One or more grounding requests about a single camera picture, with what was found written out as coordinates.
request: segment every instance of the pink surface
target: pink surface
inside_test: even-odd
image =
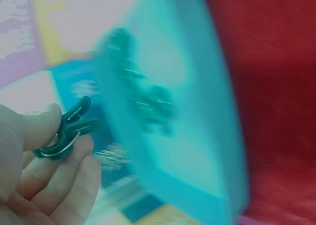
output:
[[[0,0],[0,87],[42,69],[30,0]]]

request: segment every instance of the red fabric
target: red fabric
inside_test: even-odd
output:
[[[316,224],[316,0],[207,0],[244,129],[246,215]]]

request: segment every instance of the finger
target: finger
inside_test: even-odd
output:
[[[18,115],[24,141],[24,151],[46,146],[55,137],[61,121],[61,109],[57,104],[48,106],[39,115]]]
[[[85,157],[70,193],[50,218],[57,225],[83,225],[95,202],[100,180],[100,163],[92,156]]]
[[[79,137],[75,144],[77,150],[59,165],[47,187],[31,199],[32,203],[47,215],[65,199],[74,184],[81,161],[91,154],[93,142],[90,136]]]
[[[23,169],[26,168],[35,158],[34,153],[25,152],[23,153]]]
[[[60,161],[35,158],[23,171],[16,191],[25,199],[32,199],[44,189],[57,170]]]

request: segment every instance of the fingernail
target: fingernail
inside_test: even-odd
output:
[[[52,111],[55,111],[55,110],[58,110],[58,111],[60,110],[59,105],[56,104],[56,103],[49,104],[45,108],[45,112],[47,112],[47,111],[52,112]]]

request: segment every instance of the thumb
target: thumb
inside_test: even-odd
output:
[[[48,106],[38,115],[18,115],[23,137],[23,150],[29,151],[48,145],[57,134],[61,121],[61,109],[57,104]]]

